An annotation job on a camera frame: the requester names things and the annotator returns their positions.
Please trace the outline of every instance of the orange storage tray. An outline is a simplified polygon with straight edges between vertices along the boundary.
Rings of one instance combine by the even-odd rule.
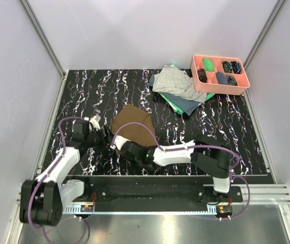
[[[204,69],[203,59],[209,58],[214,64],[215,71],[209,72],[206,71],[207,83],[202,83],[198,77],[198,69]],[[222,62],[236,61],[242,66],[242,71],[240,74],[234,73],[225,73],[222,68]],[[203,55],[194,55],[192,58],[191,64],[192,76],[194,79],[195,89],[199,92],[206,93],[217,93],[217,94],[228,94],[228,95],[241,95],[246,89],[250,87],[250,82],[247,79],[242,62],[233,57],[217,57],[217,56],[203,56]],[[233,76],[237,81],[237,86],[233,85],[221,85],[218,84],[216,73],[221,72],[225,75]]]

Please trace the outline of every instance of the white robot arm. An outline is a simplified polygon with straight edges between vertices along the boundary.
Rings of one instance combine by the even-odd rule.
[[[60,221],[62,210],[70,202],[84,194],[84,182],[64,179],[91,147],[110,145],[112,134],[107,127],[100,128],[100,117],[77,120],[71,136],[66,139],[64,149],[59,151],[56,159],[35,180],[26,180],[21,188],[20,221],[28,222],[28,205],[36,185],[43,180],[37,191],[31,209],[33,223],[55,226]],[[122,156],[146,169],[155,169],[169,164],[192,163],[213,177],[214,190],[218,194],[227,194],[230,189],[229,167],[230,155],[223,150],[192,148],[195,145],[215,145],[226,147],[212,138],[202,137],[185,144],[174,146],[140,146],[121,136],[113,137],[113,149],[119,149]]]

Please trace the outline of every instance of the black tabletop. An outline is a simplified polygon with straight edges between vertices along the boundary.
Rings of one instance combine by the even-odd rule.
[[[235,174],[266,174],[244,96],[215,95],[191,116],[179,115],[148,85],[160,70],[70,70],[57,111],[43,169],[49,166],[61,147],[58,123],[68,116],[99,114],[101,123],[112,119],[127,104],[150,114],[161,145],[187,142],[195,135],[208,135],[225,141],[241,159]],[[71,130],[72,121],[63,126]],[[192,164],[173,164],[146,171],[108,150],[93,150],[81,159],[70,175],[201,175]]]

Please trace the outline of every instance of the folded clothes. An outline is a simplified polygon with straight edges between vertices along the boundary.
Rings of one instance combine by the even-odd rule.
[[[222,68],[224,69],[225,73],[231,73],[232,72],[232,65],[229,62],[227,62],[227,61],[222,62]]]
[[[149,80],[149,85],[150,86],[153,86],[154,84],[154,80],[155,80],[155,76],[156,75],[153,75],[151,76],[150,80]],[[196,101],[192,101],[192,100],[187,100],[187,99],[183,99],[181,97],[178,97],[174,94],[169,94],[169,93],[159,93],[165,100],[168,99],[168,103],[171,102],[173,105],[171,105],[171,107],[173,108],[173,106],[176,106],[178,108],[180,108],[182,111],[184,111],[187,115],[191,115],[193,113],[193,111],[196,110],[196,108],[202,104],[200,102],[196,102]],[[208,99],[210,99],[212,96],[214,96],[214,93],[210,93],[206,96],[206,101]]]
[[[153,91],[201,103],[207,96],[207,93],[196,91],[193,79],[174,66],[165,66],[159,75],[154,76]]]
[[[202,60],[202,63],[204,64],[204,67],[205,67],[206,71],[210,71],[210,72],[214,72],[215,71],[214,64],[212,63],[212,61],[210,59],[204,58]]]
[[[174,112],[176,112],[178,114],[183,114],[184,113],[184,111],[181,108],[179,108],[177,105],[175,105],[170,99],[168,99],[162,93],[158,93],[158,94],[160,94],[165,99],[165,101],[172,107]]]
[[[204,69],[198,69],[198,77],[202,83],[207,83],[207,75]]]
[[[217,72],[216,78],[217,78],[219,85],[228,85],[228,81],[227,81],[226,75],[224,73]]]
[[[228,85],[234,85],[234,86],[237,85],[237,81],[233,76],[230,76],[230,75],[226,75],[226,76],[227,76]]]
[[[236,61],[231,61],[231,64],[232,64],[234,73],[241,74],[242,67],[241,67],[240,63],[236,62]]]

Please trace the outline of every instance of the gray wall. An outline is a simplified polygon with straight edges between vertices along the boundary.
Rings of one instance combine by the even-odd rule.
[[[249,93],[277,179],[290,193],[290,1],[248,70]]]
[[[19,1],[0,0],[0,243],[31,178],[58,84]]]
[[[29,0],[64,69],[245,60],[277,0]]]

